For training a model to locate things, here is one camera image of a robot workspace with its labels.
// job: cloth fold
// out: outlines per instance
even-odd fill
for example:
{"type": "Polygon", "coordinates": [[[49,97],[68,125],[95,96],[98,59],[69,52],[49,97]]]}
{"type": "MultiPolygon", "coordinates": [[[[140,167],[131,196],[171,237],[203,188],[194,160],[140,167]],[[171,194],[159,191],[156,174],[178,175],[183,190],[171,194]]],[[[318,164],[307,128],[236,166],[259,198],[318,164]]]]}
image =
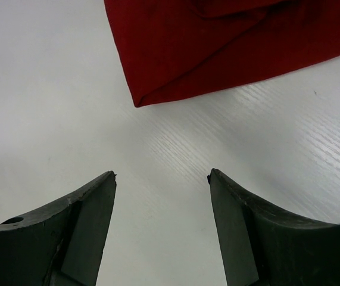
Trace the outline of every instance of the cloth fold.
{"type": "Polygon", "coordinates": [[[136,107],[340,55],[340,0],[105,0],[136,107]]]}

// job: red fabric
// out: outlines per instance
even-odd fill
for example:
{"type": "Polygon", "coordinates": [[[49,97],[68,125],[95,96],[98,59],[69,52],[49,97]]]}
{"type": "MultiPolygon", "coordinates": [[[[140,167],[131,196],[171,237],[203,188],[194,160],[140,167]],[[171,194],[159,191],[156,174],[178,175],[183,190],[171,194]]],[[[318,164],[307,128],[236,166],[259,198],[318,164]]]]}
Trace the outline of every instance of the red fabric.
{"type": "Polygon", "coordinates": [[[340,0],[105,0],[137,107],[340,55],[340,0]]]}

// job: white table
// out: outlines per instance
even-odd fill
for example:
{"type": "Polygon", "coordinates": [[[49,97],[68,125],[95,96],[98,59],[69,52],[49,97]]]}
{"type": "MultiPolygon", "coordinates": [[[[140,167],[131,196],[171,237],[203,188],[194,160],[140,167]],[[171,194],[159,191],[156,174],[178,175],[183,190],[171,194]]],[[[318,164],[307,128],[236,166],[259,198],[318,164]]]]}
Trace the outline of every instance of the white table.
{"type": "Polygon", "coordinates": [[[339,223],[340,57],[135,109],[102,0],[0,0],[0,221],[114,170],[98,285],[226,285],[212,167],[339,223]]]}

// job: white surface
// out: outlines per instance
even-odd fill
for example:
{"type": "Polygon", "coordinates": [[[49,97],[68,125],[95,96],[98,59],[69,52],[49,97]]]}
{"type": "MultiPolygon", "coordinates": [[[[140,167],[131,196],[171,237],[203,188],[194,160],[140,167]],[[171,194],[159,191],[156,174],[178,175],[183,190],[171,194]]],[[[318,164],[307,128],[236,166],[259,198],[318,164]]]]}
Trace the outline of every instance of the white surface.
{"type": "Polygon", "coordinates": [[[98,285],[226,285],[212,167],[340,222],[340,58],[135,109],[102,0],[0,1],[0,221],[114,170],[98,285]]]}

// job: red cloth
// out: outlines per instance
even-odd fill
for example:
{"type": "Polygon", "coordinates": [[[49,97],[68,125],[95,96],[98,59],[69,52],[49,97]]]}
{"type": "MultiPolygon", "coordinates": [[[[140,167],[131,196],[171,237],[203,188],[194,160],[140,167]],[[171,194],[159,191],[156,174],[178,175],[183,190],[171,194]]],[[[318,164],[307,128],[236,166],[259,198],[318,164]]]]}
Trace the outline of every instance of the red cloth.
{"type": "Polygon", "coordinates": [[[105,0],[137,107],[340,55],[340,0],[105,0]]]}

